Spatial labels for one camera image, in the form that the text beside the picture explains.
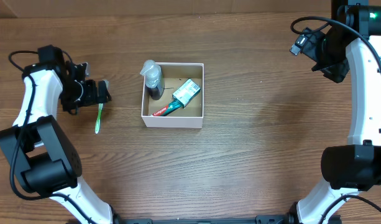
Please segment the green white toothbrush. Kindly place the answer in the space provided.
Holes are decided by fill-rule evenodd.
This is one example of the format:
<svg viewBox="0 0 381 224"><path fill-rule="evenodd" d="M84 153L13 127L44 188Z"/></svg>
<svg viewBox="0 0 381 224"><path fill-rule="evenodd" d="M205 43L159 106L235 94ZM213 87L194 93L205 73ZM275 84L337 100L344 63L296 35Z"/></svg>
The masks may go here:
<svg viewBox="0 0 381 224"><path fill-rule="evenodd" d="M96 118L96 124L95 124L95 133L98 134L101 126L101 115L103 110L104 103L98 103L98 116Z"/></svg>

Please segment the Colgate toothpaste tube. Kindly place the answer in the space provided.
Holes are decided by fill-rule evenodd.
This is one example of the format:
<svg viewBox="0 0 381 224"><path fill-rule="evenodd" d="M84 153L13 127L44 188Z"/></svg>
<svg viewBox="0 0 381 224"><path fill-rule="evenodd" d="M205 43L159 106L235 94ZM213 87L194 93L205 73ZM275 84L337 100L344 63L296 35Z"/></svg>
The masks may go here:
<svg viewBox="0 0 381 224"><path fill-rule="evenodd" d="M181 108L182 106L183 105L180 101L173 100L171 103L167 104L162 109L152 113L151 116L166 116L166 115L172 113L173 111Z"/></svg>

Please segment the green white soap box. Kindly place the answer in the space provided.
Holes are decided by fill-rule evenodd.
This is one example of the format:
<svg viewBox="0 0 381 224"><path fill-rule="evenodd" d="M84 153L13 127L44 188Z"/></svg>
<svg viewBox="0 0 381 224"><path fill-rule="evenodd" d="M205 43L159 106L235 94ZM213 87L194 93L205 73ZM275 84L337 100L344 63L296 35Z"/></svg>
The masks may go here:
<svg viewBox="0 0 381 224"><path fill-rule="evenodd" d="M173 99L177 100L181 106L184 108L188 103L201 91L201 88L192 79L187 79L187 81L182 84L179 89L173 93Z"/></svg>

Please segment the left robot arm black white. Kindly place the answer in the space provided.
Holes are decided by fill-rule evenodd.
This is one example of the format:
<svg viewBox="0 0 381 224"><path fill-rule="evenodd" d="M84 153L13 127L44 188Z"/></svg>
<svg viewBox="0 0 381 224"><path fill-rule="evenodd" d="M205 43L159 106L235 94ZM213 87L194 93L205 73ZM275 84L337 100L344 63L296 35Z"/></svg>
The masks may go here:
<svg viewBox="0 0 381 224"><path fill-rule="evenodd" d="M25 93L19 115L0 131L11 189L24 200L54 200L80 223L119 223L112 206L86 183L80 157L57 123L59 105L76 115L80 107L111 101L108 81L89 80L88 63L75 64L56 46L34 53L39 61L20 68Z"/></svg>

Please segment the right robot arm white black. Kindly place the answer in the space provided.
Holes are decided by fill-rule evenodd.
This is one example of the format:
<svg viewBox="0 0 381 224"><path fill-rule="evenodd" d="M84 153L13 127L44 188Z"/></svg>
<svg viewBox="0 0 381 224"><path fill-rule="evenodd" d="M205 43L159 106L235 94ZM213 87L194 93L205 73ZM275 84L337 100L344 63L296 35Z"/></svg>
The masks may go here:
<svg viewBox="0 0 381 224"><path fill-rule="evenodd" d="M331 17L318 29L299 31L290 50L312 59L314 70L335 83L351 76L351 127L345 145L323 151L322 178L312 191L287 214L257 221L340 223L341 206L381 185L381 6L333 1Z"/></svg>

